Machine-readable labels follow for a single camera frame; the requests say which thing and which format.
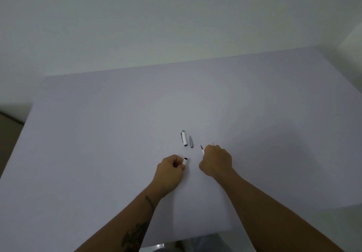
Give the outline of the person's right forearm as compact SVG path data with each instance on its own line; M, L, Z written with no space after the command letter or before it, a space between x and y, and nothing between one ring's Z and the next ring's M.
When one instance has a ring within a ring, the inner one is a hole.
M234 169L216 178L257 252L344 252L296 213Z

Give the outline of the pen ink refill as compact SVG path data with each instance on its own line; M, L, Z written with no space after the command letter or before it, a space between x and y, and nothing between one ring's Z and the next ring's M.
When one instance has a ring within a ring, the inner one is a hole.
M202 145L200 145L200 147L201 147L202 155L204 156L205 155L205 149L203 148Z

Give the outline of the person's left forearm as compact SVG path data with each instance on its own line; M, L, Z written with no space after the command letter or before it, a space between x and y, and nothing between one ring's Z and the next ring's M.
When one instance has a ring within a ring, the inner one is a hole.
M151 182L75 252L139 252L154 211L163 197L160 191L160 187Z

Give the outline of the person's right hand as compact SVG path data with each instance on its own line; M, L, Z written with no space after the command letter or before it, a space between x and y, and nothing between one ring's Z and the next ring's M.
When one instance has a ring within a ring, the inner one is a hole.
M199 168L205 175L212 177L217 182L223 181L235 172L232 167L232 156L223 148L217 157L202 158Z

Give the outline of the person's left hand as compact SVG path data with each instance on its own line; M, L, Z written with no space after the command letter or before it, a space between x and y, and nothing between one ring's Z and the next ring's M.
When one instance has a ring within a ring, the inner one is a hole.
M151 185L160 198L174 191L182 181L186 168L183 160L184 159L178 155L171 155L164 158L157 165Z

